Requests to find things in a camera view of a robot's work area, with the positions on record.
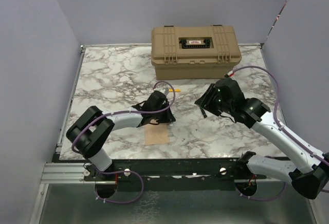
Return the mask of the yellow black pen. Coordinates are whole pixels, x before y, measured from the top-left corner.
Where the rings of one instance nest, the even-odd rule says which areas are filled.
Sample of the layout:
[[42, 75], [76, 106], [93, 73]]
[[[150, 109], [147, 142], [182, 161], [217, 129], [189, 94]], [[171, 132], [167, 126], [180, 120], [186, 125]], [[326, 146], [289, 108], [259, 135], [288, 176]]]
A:
[[181, 92], [180, 89], [168, 89], [169, 92]]

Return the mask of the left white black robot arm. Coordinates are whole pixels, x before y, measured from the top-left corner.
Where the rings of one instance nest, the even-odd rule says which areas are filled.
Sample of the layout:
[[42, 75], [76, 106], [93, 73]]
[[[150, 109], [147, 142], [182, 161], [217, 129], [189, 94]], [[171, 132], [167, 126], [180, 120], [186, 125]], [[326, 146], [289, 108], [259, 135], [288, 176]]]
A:
[[96, 106], [89, 107], [68, 129], [66, 138], [72, 143], [72, 150], [89, 160], [96, 167], [96, 174], [102, 180], [113, 176], [112, 159], [103, 146], [110, 133], [123, 128], [142, 127], [151, 124], [175, 122], [167, 96], [155, 90], [147, 100], [127, 110], [104, 114]]

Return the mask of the black green marker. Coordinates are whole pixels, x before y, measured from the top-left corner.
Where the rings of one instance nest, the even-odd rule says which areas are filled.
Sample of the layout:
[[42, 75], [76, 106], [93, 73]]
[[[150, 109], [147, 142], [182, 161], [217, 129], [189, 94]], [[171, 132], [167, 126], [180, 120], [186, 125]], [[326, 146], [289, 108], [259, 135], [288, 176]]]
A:
[[205, 110], [203, 108], [200, 108], [200, 111], [201, 111], [203, 117], [207, 118], [207, 114], [206, 114]]

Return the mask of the left aluminium rail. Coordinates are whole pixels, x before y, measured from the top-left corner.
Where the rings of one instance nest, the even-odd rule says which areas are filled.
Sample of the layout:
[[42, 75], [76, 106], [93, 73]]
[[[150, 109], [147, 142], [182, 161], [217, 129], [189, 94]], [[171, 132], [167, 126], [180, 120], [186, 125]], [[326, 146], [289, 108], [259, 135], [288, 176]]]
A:
[[75, 184], [84, 181], [83, 163], [46, 163], [40, 183]]

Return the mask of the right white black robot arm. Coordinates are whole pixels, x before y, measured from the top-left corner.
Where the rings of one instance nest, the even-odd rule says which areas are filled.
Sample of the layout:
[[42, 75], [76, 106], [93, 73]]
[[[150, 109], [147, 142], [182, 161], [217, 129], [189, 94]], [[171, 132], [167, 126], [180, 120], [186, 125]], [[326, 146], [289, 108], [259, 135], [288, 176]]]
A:
[[290, 184], [308, 199], [315, 199], [328, 183], [328, 154], [276, 121], [274, 113], [262, 101], [245, 98], [239, 84], [232, 78], [211, 84], [195, 104], [216, 116], [229, 114], [236, 123], [267, 138], [289, 158], [288, 161], [279, 161], [247, 152], [236, 165], [241, 178], [252, 174], [269, 176]]

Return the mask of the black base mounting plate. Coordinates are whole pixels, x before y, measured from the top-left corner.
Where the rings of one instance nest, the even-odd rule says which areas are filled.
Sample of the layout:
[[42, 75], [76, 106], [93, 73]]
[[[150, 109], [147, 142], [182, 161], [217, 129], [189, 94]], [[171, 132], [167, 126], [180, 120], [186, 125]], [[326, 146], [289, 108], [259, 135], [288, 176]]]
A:
[[257, 179], [238, 158], [115, 159], [104, 173], [82, 161], [82, 182], [116, 184], [122, 191], [233, 191]]

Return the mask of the peach paper envelope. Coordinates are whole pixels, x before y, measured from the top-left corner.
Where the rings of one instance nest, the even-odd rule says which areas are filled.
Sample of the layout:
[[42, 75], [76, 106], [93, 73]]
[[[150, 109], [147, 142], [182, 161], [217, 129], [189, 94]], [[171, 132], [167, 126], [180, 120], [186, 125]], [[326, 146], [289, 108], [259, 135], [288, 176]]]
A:
[[151, 125], [144, 127], [145, 145], [158, 145], [169, 143], [169, 132], [166, 124]]

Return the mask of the tan plastic toolbox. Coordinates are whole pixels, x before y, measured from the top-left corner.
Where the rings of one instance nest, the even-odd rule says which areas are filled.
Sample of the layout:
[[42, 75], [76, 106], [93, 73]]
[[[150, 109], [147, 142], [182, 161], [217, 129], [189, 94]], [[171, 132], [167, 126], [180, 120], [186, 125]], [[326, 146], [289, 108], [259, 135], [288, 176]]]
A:
[[157, 80], [221, 79], [242, 59], [232, 26], [155, 27], [151, 46]]

